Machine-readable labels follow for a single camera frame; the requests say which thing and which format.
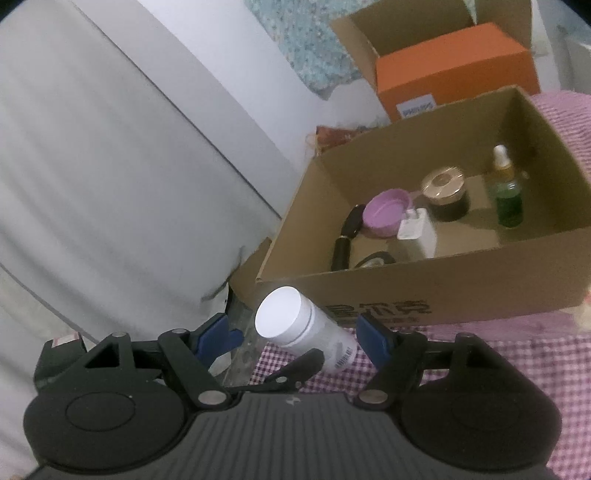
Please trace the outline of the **open cardboard box behind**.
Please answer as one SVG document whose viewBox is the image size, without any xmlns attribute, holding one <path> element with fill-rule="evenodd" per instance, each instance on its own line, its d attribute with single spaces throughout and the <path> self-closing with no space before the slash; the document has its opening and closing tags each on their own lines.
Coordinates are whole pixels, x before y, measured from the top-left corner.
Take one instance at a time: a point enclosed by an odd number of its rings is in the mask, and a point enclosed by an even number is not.
<svg viewBox="0 0 591 480">
<path fill-rule="evenodd" d="M 540 91 L 528 1 L 379 1 L 331 27 L 392 121 L 505 86 Z"/>
</svg>

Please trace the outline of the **white power adapter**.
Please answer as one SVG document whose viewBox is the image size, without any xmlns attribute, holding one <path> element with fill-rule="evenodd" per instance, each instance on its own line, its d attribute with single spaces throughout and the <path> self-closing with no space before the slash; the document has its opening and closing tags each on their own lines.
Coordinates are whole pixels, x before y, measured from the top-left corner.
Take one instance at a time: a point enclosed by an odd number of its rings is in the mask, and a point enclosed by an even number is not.
<svg viewBox="0 0 591 480">
<path fill-rule="evenodd" d="M 411 261 L 433 259 L 438 237 L 426 208 L 411 209 L 401 221 L 397 239 Z"/>
</svg>

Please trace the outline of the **purple checkered bedsheet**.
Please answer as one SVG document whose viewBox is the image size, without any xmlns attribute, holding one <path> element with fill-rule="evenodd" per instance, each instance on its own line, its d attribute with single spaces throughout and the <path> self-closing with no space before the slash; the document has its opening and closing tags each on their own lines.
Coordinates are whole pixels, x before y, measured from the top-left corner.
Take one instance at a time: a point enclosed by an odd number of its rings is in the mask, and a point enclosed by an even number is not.
<svg viewBox="0 0 591 480">
<path fill-rule="evenodd" d="M 319 306 L 325 314 L 332 316 Z M 356 328 L 358 317 L 342 327 Z M 426 325 L 390 325 L 395 332 Z M 263 402 L 252 479 L 549 479 L 561 431 L 552 399 L 473 334 L 428 339 L 419 381 L 389 408 L 356 395 L 295 394 Z"/>
</svg>

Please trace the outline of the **red snack bag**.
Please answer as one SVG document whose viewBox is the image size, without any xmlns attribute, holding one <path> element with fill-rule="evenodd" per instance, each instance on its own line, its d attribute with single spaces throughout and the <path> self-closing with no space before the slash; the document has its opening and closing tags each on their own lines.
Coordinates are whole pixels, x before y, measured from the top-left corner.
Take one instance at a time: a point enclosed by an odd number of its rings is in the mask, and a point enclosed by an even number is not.
<svg viewBox="0 0 591 480">
<path fill-rule="evenodd" d="M 315 155 L 319 156 L 335 147 L 345 145 L 367 131 L 368 127 L 346 129 L 318 126 L 315 130 Z"/>
</svg>

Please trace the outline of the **white cylindrical bottle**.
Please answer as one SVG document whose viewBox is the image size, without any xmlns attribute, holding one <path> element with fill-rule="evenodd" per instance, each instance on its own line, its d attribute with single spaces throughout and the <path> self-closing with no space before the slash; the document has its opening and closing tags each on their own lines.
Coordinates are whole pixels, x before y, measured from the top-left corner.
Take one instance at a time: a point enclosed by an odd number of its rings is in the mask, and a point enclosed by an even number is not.
<svg viewBox="0 0 591 480">
<path fill-rule="evenodd" d="M 355 336 L 294 287 L 270 292 L 257 308 L 254 323 L 260 336 L 294 356 L 321 350 L 325 373 L 344 371 L 355 362 L 359 348 Z"/>
</svg>

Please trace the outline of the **purple plastic lid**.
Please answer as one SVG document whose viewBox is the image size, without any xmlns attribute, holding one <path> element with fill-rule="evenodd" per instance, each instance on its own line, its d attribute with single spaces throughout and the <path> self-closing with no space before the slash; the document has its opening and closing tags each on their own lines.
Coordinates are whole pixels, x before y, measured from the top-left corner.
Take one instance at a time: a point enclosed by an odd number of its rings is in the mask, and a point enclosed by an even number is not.
<svg viewBox="0 0 591 480">
<path fill-rule="evenodd" d="M 377 194 L 363 211 L 363 227 L 377 238 L 398 234 L 408 210 L 413 209 L 411 195 L 404 189 L 389 189 Z"/>
</svg>

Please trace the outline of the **green dropper bottle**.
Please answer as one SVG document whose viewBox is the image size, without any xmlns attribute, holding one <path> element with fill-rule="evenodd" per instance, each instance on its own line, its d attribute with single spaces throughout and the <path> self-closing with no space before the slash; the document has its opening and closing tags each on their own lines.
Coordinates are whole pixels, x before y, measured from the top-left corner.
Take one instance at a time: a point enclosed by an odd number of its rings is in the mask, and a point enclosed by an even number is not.
<svg viewBox="0 0 591 480">
<path fill-rule="evenodd" d="M 494 188 L 498 223 L 505 228 L 516 228 L 523 222 L 522 187 L 507 148 L 493 149 Z"/>
</svg>

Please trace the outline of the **green tube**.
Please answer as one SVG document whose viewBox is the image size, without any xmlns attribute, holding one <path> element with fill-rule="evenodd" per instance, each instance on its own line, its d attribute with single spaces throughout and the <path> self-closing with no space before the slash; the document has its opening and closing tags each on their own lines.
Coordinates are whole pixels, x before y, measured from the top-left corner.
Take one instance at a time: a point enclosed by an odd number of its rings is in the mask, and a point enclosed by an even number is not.
<svg viewBox="0 0 591 480">
<path fill-rule="evenodd" d="M 396 259 L 387 251 L 379 251 L 356 263 L 356 269 L 382 267 L 396 263 Z"/>
</svg>

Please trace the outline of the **blue patterned wall cloth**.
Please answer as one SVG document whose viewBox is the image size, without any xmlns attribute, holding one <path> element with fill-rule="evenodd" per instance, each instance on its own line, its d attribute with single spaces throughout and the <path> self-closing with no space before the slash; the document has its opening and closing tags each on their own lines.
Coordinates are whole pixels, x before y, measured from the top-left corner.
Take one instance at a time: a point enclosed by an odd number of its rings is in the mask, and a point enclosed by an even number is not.
<svg viewBox="0 0 591 480">
<path fill-rule="evenodd" d="M 304 85 L 322 99 L 384 56 L 475 25 L 472 1 L 247 1 Z"/>
</svg>

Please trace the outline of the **gold lid black jar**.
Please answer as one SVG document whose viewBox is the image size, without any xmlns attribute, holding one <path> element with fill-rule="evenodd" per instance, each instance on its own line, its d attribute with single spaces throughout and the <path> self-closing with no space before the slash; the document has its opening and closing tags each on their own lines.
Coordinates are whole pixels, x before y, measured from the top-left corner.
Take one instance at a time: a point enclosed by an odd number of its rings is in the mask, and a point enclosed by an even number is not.
<svg viewBox="0 0 591 480">
<path fill-rule="evenodd" d="M 423 179 L 421 191 L 432 216 L 439 222 L 457 221 L 469 212 L 465 176 L 458 167 L 432 171 Z"/>
</svg>

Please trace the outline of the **brown cardboard box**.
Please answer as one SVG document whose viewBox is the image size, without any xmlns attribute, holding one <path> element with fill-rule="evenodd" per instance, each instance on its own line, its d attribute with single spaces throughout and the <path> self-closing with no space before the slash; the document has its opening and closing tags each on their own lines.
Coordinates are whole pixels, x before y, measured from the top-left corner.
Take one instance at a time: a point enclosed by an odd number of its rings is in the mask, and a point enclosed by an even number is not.
<svg viewBox="0 0 591 480">
<path fill-rule="evenodd" d="M 493 149 L 504 145 L 522 187 L 523 222 L 498 223 Z M 470 209 L 435 221 L 435 257 L 407 258 L 400 242 L 362 233 L 351 265 L 332 272 L 349 211 L 389 189 L 420 207 L 423 179 L 443 167 L 466 178 Z M 379 251 L 396 263 L 356 269 Z M 231 276 L 256 307 L 293 286 L 339 323 L 369 312 L 390 325 L 471 322 L 567 309 L 590 292 L 590 98 L 526 96 L 506 88 L 377 128 L 308 165 L 280 231 Z"/>
</svg>

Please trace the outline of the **orange box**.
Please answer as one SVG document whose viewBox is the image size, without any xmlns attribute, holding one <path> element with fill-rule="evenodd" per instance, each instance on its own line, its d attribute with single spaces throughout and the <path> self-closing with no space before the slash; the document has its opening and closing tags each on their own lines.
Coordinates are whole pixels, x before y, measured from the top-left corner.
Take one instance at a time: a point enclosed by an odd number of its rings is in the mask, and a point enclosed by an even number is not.
<svg viewBox="0 0 591 480">
<path fill-rule="evenodd" d="M 540 84 L 530 50 L 494 23 L 465 28 L 377 59 L 377 95 L 393 121 L 506 86 Z"/>
</svg>

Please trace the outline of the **black oval object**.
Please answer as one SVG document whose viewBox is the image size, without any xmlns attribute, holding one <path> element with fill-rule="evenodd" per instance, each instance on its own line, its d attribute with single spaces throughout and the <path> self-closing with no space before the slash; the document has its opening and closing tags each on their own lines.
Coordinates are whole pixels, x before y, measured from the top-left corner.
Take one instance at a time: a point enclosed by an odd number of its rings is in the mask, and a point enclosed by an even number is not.
<svg viewBox="0 0 591 480">
<path fill-rule="evenodd" d="M 351 244 L 356 235 L 363 228 L 363 211 L 365 204 L 358 204 L 349 211 L 348 217 L 342 224 L 341 233 L 335 240 L 334 251 L 332 252 L 331 271 L 342 271 L 349 268 L 349 256 L 351 255 Z"/>
</svg>

